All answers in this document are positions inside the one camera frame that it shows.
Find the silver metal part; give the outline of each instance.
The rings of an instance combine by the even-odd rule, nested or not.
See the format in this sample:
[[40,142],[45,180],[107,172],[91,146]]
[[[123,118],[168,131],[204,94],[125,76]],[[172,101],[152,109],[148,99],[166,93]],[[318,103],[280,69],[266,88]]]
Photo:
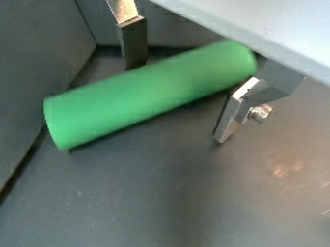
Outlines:
[[248,119],[252,119],[256,123],[263,124],[270,114],[272,113],[272,106],[268,104],[263,104],[260,106],[252,107],[248,113]]
[[306,76],[267,60],[259,78],[250,77],[228,95],[214,128],[214,138],[223,143],[239,126],[254,119],[264,123],[272,112],[268,102],[290,96]]
[[137,14],[133,0],[105,0],[117,20],[117,36],[125,70],[145,65],[148,58],[147,19]]
[[105,0],[117,23],[139,16],[133,0]]
[[117,36],[125,69],[144,66],[148,59],[147,19],[137,16],[117,24]]

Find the metal plate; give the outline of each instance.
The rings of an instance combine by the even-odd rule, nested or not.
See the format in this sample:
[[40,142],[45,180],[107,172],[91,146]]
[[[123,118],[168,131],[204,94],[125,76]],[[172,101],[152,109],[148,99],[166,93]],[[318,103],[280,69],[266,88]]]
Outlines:
[[[81,80],[119,72],[107,54]],[[329,247],[329,94],[306,81],[224,145],[222,94],[72,152],[47,137],[0,208],[1,247]]]
[[1,191],[41,129],[44,97],[67,88],[95,43],[65,0],[1,1],[0,32]]

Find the dark gray floor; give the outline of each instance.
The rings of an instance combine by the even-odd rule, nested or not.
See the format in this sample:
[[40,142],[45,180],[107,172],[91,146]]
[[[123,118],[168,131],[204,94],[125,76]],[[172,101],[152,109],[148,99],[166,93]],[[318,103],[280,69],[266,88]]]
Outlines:
[[[76,83],[120,71],[101,52]],[[220,146],[222,94],[72,152],[47,135],[0,208],[0,246],[329,247],[329,96],[307,80]]]

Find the screw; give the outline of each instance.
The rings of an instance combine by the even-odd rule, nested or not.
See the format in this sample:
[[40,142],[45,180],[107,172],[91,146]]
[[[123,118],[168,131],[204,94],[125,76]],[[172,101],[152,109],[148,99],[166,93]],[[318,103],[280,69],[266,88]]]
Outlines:
[[248,113],[248,119],[254,119],[259,124],[267,121],[267,118],[272,112],[274,108],[268,104],[252,107]]

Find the scratch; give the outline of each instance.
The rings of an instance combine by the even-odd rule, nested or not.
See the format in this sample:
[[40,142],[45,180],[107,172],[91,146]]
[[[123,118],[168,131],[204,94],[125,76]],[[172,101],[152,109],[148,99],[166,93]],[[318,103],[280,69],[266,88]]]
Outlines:
[[330,210],[327,210],[327,211],[322,212],[322,214],[326,214],[326,213],[329,213],[329,212],[330,212]]
[[154,172],[156,169],[163,168],[164,165],[166,165],[166,164],[163,163],[163,164],[160,164],[159,166],[155,166],[149,171]]
[[119,196],[117,196],[117,200],[116,200],[116,203],[115,203],[115,208],[119,207],[120,200],[121,200],[121,189],[119,189]]

